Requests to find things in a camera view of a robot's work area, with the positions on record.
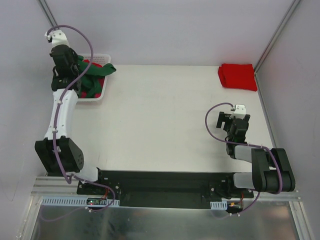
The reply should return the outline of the green t-shirt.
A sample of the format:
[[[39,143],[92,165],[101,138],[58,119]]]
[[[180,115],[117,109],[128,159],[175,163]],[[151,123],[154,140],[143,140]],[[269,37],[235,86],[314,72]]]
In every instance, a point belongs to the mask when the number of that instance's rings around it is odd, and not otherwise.
[[[104,77],[104,83],[105,83],[105,81],[106,81],[105,78],[107,76],[115,73],[116,71],[117,71],[116,68],[111,63],[107,63],[105,65],[101,65],[101,64],[98,64],[98,63],[93,61],[92,64],[90,65],[89,69],[87,70],[87,72],[85,74],[102,76],[102,77]]]

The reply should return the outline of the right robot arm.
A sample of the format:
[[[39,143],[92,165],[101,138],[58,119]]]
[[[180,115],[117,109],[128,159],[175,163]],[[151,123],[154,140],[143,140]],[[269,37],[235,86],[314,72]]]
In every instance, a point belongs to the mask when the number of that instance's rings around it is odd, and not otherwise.
[[[249,146],[246,142],[249,119],[249,114],[236,117],[221,111],[218,115],[216,127],[227,133],[227,155],[251,164],[251,172],[233,174],[233,180],[225,184],[225,193],[235,198],[243,189],[271,194],[294,191],[296,181],[285,149],[264,149]]]

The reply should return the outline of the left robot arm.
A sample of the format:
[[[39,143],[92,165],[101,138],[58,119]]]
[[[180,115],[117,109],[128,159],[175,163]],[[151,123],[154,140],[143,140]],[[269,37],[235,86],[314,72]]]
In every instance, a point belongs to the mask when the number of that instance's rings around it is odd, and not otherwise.
[[[71,139],[72,118],[81,92],[78,55],[66,44],[51,49],[55,66],[51,89],[53,108],[49,127],[42,140],[35,142],[35,151],[46,172],[62,176],[68,183],[72,177],[84,182],[96,195],[103,193],[106,182],[99,178],[97,167],[85,163],[83,151]]]

